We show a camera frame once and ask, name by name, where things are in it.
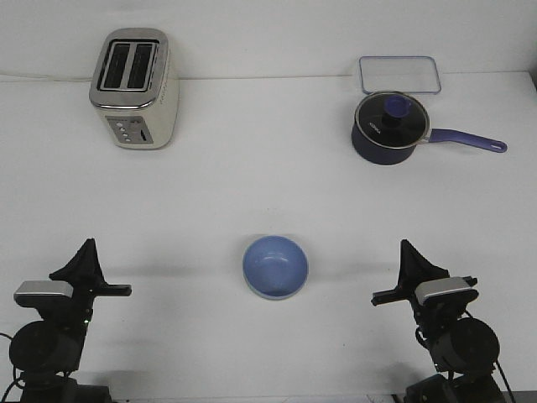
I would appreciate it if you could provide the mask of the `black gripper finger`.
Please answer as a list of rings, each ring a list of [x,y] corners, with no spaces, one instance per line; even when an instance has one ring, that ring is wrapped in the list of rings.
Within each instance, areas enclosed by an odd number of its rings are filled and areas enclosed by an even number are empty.
[[[88,238],[63,268],[62,279],[68,282],[105,281],[94,238]]]
[[[447,270],[433,265],[409,240],[401,241],[398,285],[419,285],[446,277]]]

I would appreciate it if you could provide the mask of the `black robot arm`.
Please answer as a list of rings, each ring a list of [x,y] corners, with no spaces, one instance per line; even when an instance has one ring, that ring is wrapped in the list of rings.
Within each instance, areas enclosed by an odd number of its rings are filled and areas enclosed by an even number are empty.
[[[110,285],[100,266],[96,241],[88,238],[74,257],[47,280],[26,280],[14,292],[21,307],[40,319],[21,327],[9,345],[16,374],[12,386],[22,402],[111,402],[108,387],[82,385],[79,369],[93,304],[99,296],[130,296],[132,286]]]
[[[504,402],[493,379],[500,344],[467,305],[478,298],[477,278],[452,276],[432,264],[404,239],[399,277],[392,290],[373,293],[379,306],[408,301],[417,328],[414,336],[427,350],[436,374],[406,388],[404,402]]]

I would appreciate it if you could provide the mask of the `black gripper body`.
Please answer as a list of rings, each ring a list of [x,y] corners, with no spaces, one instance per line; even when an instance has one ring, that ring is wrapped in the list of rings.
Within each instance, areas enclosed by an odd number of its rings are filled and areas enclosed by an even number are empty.
[[[72,287],[71,297],[53,304],[50,318],[58,325],[86,332],[93,316],[93,303],[98,296],[130,296],[131,285],[108,284],[100,270],[89,275],[66,275],[56,271],[49,275],[53,281],[64,281]]]
[[[392,290],[373,293],[372,304],[379,306],[408,301],[414,320],[424,336],[440,336],[461,318],[467,305],[478,297],[478,279],[451,276],[444,269],[399,271]]]

